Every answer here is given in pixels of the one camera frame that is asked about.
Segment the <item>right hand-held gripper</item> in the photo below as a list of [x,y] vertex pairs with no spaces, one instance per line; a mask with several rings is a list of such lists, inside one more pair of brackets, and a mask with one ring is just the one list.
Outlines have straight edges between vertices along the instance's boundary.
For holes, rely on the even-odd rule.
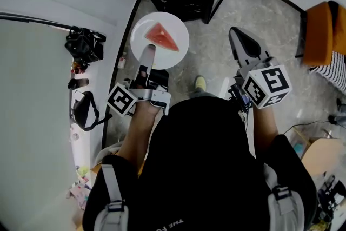
[[241,67],[236,83],[257,109],[280,103],[292,91],[284,65],[270,57],[264,40],[244,28],[231,27],[229,41],[234,59]]

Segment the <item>red watermelon slice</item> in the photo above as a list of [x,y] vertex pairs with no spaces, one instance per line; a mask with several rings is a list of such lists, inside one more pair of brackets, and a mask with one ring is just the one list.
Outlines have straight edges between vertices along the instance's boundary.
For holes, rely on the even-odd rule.
[[151,27],[151,29],[145,34],[145,38],[154,45],[163,49],[179,52],[179,47],[176,42],[160,22],[155,23]]

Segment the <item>white plate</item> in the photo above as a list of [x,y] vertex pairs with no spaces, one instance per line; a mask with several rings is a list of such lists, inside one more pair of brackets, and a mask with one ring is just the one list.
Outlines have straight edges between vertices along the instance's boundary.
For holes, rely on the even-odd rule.
[[151,27],[160,22],[179,47],[179,52],[163,49],[157,45],[153,68],[169,69],[177,65],[186,55],[189,48],[189,33],[185,24],[176,16],[167,12],[153,12],[142,17],[134,26],[130,36],[130,46],[136,59],[140,59],[143,49],[151,43],[145,34]]

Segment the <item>person's right forearm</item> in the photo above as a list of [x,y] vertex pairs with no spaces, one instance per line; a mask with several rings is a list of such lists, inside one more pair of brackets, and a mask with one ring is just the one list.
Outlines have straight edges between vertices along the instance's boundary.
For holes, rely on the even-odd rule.
[[278,130],[272,107],[254,107],[254,148],[256,159],[264,162]]

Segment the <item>person's right yellow shoe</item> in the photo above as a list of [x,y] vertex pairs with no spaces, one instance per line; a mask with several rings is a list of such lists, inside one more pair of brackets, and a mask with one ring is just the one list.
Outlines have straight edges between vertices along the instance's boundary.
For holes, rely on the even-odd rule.
[[195,90],[206,91],[207,83],[206,83],[205,78],[203,76],[200,76],[200,75],[197,76],[195,79],[194,86],[195,86]]

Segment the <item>black handbag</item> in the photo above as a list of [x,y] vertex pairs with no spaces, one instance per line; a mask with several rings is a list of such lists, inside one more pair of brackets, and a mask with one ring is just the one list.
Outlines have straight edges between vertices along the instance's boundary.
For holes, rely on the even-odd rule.
[[106,37],[99,32],[72,26],[64,46],[76,62],[89,64],[103,59],[105,42]]

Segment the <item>person's right leg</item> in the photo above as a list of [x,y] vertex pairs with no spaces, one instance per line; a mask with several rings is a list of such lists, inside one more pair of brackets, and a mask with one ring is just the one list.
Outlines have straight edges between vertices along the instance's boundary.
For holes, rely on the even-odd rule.
[[189,98],[197,98],[197,97],[216,97],[214,94],[206,92],[202,88],[196,88],[193,92],[189,94]]

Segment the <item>red snack packet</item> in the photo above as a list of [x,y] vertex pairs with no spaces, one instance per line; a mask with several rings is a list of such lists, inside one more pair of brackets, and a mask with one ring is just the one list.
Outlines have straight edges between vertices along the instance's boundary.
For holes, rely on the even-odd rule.
[[76,62],[72,62],[71,73],[72,74],[83,74],[83,73],[85,73],[87,68],[88,68],[88,64],[87,63],[79,64],[79,63],[76,63]]

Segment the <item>black water bottle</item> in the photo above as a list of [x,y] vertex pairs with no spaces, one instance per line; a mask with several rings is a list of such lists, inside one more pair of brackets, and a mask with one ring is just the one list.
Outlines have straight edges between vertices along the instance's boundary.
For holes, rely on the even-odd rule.
[[89,80],[87,78],[75,79],[72,78],[68,83],[68,89],[75,90],[81,87],[85,87],[89,84]]

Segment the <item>black sling bag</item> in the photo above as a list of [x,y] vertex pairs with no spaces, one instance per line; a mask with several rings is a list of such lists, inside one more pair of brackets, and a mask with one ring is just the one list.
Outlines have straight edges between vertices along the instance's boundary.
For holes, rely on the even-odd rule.
[[[108,114],[105,116],[104,119],[100,120],[100,113],[96,107],[96,103],[94,100],[94,95],[90,91],[85,91],[82,93],[83,97],[81,100],[76,100],[73,108],[71,109],[72,112],[72,119],[75,124],[77,124],[83,131],[91,131],[96,126],[107,122],[112,118],[111,114]],[[94,122],[90,126],[86,126],[88,114],[89,114],[89,108],[92,106],[94,111]]]

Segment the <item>black white striped cloth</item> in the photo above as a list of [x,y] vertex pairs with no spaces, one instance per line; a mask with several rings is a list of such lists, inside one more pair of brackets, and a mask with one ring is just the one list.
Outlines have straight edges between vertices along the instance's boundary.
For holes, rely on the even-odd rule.
[[346,55],[333,51],[329,65],[311,67],[309,72],[320,74],[341,93],[346,95]]

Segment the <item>person's torso in black shirt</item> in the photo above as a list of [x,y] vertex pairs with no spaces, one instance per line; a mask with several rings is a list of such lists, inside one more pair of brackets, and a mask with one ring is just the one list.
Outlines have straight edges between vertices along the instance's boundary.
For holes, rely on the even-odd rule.
[[128,231],[307,231],[314,182],[278,132],[264,162],[250,152],[234,105],[197,97],[155,120],[139,170],[116,155],[114,171]]

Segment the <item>wooden table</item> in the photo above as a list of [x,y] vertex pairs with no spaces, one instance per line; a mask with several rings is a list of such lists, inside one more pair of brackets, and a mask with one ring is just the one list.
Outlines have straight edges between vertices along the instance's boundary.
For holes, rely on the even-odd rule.
[[340,139],[319,138],[306,150],[301,161],[311,176],[336,169],[345,147]]

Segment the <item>pile of colourful packets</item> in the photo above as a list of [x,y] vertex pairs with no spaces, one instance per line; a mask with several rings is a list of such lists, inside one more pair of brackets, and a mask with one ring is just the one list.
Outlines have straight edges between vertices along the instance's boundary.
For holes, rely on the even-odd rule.
[[75,181],[67,192],[67,198],[73,198],[77,201],[81,210],[85,210],[87,200],[91,191],[90,170],[86,166],[75,166],[77,181]]

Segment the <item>black equipment clutter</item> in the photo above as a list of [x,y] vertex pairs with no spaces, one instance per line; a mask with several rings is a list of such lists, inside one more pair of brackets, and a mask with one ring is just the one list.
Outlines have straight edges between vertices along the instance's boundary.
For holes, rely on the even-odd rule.
[[317,191],[316,217],[327,224],[325,231],[346,231],[346,185],[335,175],[325,179]]

